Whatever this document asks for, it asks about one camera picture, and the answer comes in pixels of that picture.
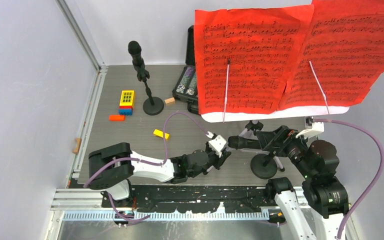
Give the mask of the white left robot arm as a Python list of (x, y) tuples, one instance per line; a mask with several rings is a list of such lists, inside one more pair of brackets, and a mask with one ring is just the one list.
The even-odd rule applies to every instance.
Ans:
[(168, 158), (167, 160), (141, 155), (127, 142), (114, 144), (88, 155), (89, 179), (83, 185), (91, 190), (104, 190), (121, 207), (133, 202), (130, 177), (154, 179), (161, 183), (179, 184), (212, 169), (219, 170), (232, 153), (220, 151), (207, 142), (205, 150)]

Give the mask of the black microphone plain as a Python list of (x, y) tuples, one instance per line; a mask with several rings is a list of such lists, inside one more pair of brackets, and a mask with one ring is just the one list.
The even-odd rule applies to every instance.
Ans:
[(245, 138), (242, 136), (230, 136), (228, 146), (230, 148), (263, 150), (273, 139), (267, 136), (258, 136), (257, 139)]

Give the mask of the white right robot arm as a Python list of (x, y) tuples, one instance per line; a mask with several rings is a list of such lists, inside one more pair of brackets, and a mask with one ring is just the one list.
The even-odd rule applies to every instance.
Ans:
[[(349, 199), (345, 187), (336, 177), (340, 160), (336, 147), (325, 140), (308, 140), (324, 132), (323, 123), (300, 132), (280, 126), (273, 131), (257, 131), (260, 148), (267, 152), (260, 163), (251, 161), (251, 170), (259, 178), (267, 179), (265, 198), (278, 205), (297, 240), (343, 240), (345, 216)], [(276, 157), (288, 158), (303, 176), (302, 190), (311, 208), (316, 226), (312, 232), (298, 207), (296, 191), (287, 177), (275, 178), (268, 166)]]

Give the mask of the lilac tripod music stand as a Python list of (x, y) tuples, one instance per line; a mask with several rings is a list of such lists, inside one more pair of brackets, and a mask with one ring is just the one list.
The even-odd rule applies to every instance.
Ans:
[(285, 110), (275, 111), (270, 114), (257, 114), (257, 113), (232, 113), (232, 112), (210, 112), (202, 114), (201, 117), (209, 123), (221, 123), (221, 122), (238, 122), (238, 121), (251, 121), (253, 124), (256, 124), (257, 121), (268, 120), (268, 119), (284, 119), (292, 117), (314, 117), (322, 115), (338, 115), (346, 113), (350, 107), (348, 106), (333, 106), (328, 105), (328, 99), (325, 91), (322, 88), (322, 85), (319, 81), (319, 78), (315, 72), (313, 63), (308, 61), (312, 75), (318, 85), (319, 90), (316, 91), (316, 94), (319, 92), (322, 94), (324, 100), (324, 106), (308, 105), (308, 106), (297, 106), (287, 108)]

